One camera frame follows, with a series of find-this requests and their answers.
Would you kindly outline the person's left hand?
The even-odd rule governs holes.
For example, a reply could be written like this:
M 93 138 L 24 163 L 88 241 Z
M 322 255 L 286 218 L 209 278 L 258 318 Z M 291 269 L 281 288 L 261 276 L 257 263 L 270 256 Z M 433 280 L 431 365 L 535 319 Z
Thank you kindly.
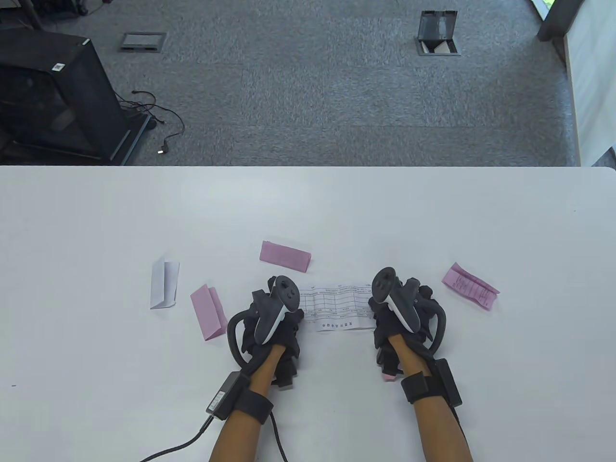
M 299 325 L 304 319 L 300 306 L 300 292 L 287 276 L 273 276 L 268 280 L 268 291 L 252 293 L 253 302 L 242 321 L 242 353 L 250 356 L 242 369 L 251 375 L 273 353 L 275 346 L 284 348 L 277 368 L 285 374 L 295 367 L 300 347 L 297 340 Z

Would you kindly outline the person's right hand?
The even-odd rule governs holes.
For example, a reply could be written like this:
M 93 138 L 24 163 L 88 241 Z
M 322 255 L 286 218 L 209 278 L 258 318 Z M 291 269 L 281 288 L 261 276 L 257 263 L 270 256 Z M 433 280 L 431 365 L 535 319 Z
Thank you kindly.
M 432 361 L 444 339 L 447 317 L 431 288 L 416 278 L 402 283 L 393 268 L 385 268 L 372 280 L 371 291 L 375 347 L 383 348 L 399 334 L 411 351 Z

